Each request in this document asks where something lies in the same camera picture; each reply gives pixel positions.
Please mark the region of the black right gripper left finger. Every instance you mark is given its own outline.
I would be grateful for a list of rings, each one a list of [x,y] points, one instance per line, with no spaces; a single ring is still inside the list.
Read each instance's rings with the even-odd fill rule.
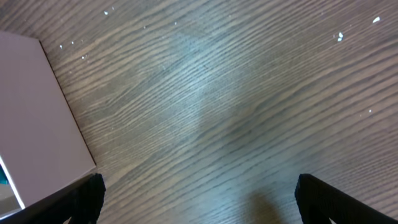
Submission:
[[[96,223],[104,204],[103,176],[90,174],[1,220],[1,224]]]

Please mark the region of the teal Listerine mouthwash bottle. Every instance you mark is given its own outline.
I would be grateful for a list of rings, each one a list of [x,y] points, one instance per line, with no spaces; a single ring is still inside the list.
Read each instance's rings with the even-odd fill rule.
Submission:
[[[2,166],[0,166],[0,184],[3,184],[3,185],[9,184],[6,173],[4,172]]]

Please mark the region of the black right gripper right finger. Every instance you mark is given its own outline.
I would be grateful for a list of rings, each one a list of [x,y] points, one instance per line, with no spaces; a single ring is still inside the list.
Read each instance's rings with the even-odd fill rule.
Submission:
[[[303,224],[397,224],[311,174],[299,175],[295,199]]]

